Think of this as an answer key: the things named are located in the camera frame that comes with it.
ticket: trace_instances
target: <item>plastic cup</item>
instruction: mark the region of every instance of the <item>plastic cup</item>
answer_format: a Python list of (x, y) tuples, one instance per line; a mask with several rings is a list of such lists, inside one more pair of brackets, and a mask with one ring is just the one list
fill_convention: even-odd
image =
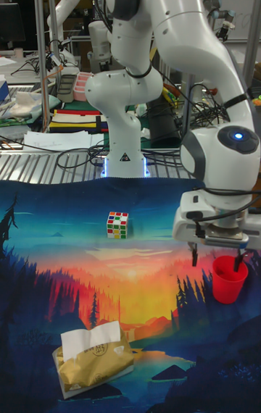
[(213, 296), (221, 304), (232, 304), (237, 300), (248, 275), (245, 263), (239, 265), (238, 272), (233, 270), (234, 263), (235, 257), (230, 255), (219, 256), (213, 262)]

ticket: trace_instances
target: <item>white paper sheet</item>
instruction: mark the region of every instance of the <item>white paper sheet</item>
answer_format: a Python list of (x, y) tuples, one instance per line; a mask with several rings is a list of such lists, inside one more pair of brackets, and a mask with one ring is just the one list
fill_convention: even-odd
[(61, 334), (62, 354), (64, 362), (70, 358), (75, 359), (84, 350), (100, 346), (104, 343), (120, 341), (120, 324), (118, 321), (105, 323), (88, 331), (76, 329)]
[(10, 64), (17, 64), (17, 62), (15, 60), (7, 59), (6, 57), (0, 57), (0, 66)]
[(106, 122), (104, 115), (73, 115), (73, 114), (55, 114), (51, 121), (57, 123), (95, 123), (96, 117), (100, 117), (101, 122)]
[(34, 146), (30, 150), (51, 149), (53, 151), (68, 151), (69, 149), (81, 149), (103, 144), (102, 134), (91, 135), (87, 131), (76, 133), (37, 133), (30, 131), (25, 135), (24, 143)]

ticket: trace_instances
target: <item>computer monitor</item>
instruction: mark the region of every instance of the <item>computer monitor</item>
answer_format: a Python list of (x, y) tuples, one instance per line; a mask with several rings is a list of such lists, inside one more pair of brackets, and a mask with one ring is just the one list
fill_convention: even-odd
[(0, 41), (25, 41), (25, 31), (17, 3), (0, 4)]

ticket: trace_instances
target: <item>white tissue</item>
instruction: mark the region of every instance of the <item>white tissue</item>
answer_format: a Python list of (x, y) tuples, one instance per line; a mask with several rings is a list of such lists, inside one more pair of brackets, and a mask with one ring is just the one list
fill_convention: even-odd
[(62, 354), (64, 362), (70, 358), (75, 359), (84, 350), (91, 349), (109, 342), (120, 341), (120, 324), (118, 321), (105, 323), (88, 331), (76, 329), (61, 334)]

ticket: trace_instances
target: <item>rubik's cube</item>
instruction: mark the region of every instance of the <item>rubik's cube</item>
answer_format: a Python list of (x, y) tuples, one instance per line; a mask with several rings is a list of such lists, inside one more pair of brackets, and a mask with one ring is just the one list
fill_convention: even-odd
[(107, 236), (126, 239), (128, 232), (128, 213), (110, 212), (107, 220)]

